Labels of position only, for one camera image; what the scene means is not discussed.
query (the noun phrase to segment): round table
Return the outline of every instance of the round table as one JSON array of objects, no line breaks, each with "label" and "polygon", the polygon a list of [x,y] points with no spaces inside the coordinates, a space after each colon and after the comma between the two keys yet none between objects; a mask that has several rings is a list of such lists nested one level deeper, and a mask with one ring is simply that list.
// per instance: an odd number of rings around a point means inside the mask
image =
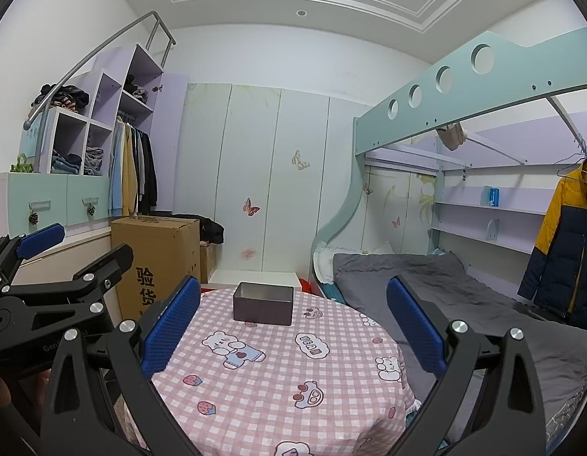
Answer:
[{"label": "round table", "polygon": [[199,451],[386,454],[419,405],[386,331],[348,306],[300,292],[291,326],[238,322],[233,292],[202,295],[167,368],[152,377]]}]

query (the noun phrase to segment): red butterfly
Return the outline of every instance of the red butterfly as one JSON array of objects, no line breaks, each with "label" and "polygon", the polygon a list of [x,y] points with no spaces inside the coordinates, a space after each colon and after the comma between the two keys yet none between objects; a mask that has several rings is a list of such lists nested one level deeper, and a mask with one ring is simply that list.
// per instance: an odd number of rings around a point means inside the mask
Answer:
[{"label": "red butterfly", "polygon": [[259,207],[252,207],[252,200],[247,197],[243,210],[247,213],[247,216],[253,216],[253,214],[259,211]]}]

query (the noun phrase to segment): drawer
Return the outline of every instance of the drawer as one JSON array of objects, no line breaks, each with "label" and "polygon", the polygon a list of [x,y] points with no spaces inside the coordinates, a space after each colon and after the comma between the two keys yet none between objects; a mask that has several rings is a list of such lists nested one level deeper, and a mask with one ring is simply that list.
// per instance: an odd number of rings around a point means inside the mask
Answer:
[{"label": "drawer", "polygon": [[[8,174],[8,232],[30,234],[54,223],[65,226],[65,192],[67,176],[42,173]],[[30,214],[38,214],[36,225]]]},{"label": "drawer", "polygon": [[[98,221],[108,217],[107,198],[110,178],[107,176],[65,175],[67,177],[67,224]],[[95,214],[89,216],[89,204]]]}]

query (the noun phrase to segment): puffer jacket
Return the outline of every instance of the puffer jacket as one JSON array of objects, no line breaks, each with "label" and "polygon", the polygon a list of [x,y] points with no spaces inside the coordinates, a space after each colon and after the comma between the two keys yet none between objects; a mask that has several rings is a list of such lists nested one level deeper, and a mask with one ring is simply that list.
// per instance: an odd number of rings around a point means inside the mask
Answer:
[{"label": "puffer jacket", "polygon": [[517,294],[587,329],[587,161],[557,184]]}]

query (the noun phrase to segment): metal handrail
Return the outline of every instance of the metal handrail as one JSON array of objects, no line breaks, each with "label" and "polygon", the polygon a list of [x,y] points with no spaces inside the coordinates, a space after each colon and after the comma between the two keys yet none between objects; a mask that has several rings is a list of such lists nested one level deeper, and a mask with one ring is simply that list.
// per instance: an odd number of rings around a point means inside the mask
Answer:
[{"label": "metal handrail", "polygon": [[40,153],[42,152],[42,141],[43,141],[43,138],[44,138],[44,130],[45,130],[45,127],[46,127],[46,120],[48,120],[48,111],[49,111],[50,106],[51,106],[52,98],[55,96],[55,94],[57,94],[57,91],[59,89],[61,89],[61,87],[68,80],[70,80],[72,78],[72,76],[83,65],[85,65],[97,53],[99,53],[101,50],[103,50],[107,45],[109,45],[110,43],[112,43],[115,39],[118,39],[120,36],[122,36],[125,32],[127,32],[132,27],[134,27],[137,24],[139,24],[139,22],[143,22],[143,21],[145,21],[145,19],[147,19],[148,17],[151,17],[151,16],[154,16],[156,18],[156,24],[154,24],[154,27],[152,28],[152,32],[150,33],[150,37],[147,40],[146,50],[149,50],[150,49],[150,45],[152,44],[152,41],[154,39],[154,36],[156,35],[156,31],[158,30],[158,26],[162,27],[163,30],[165,31],[165,34],[169,38],[169,43],[167,44],[167,48],[165,50],[165,54],[163,55],[163,60],[162,60],[162,62],[160,62],[160,65],[161,66],[165,66],[165,63],[167,61],[167,56],[169,54],[169,51],[171,49],[171,46],[172,45],[175,45],[177,43],[176,43],[176,40],[173,38],[173,35],[171,35],[171,33],[169,32],[169,30],[167,29],[167,26],[165,25],[163,19],[161,19],[160,16],[159,16],[159,14],[157,12],[155,12],[154,10],[151,11],[151,12],[146,13],[143,16],[141,16],[136,21],[131,22],[130,24],[128,24],[128,26],[123,27],[116,34],[114,34],[111,38],[106,39],[103,43],[101,43],[99,46],[97,46],[87,56],[85,56],[82,60],[80,60],[76,65],[74,65],[74,67],[68,73],[66,73],[63,76],[63,78],[59,82],[57,82],[57,84],[55,84],[53,86],[53,88],[44,97],[44,99],[40,102],[40,104],[38,104],[36,110],[30,115],[30,118],[28,118],[27,120],[25,120],[24,130],[29,130],[30,127],[31,127],[31,125],[34,123],[34,120],[40,114],[40,110],[42,110],[42,117],[40,118],[40,126],[39,126],[39,129],[38,129],[38,139],[36,141],[36,151],[34,153],[34,172],[38,173],[38,170],[39,170],[39,166],[40,166]]}]

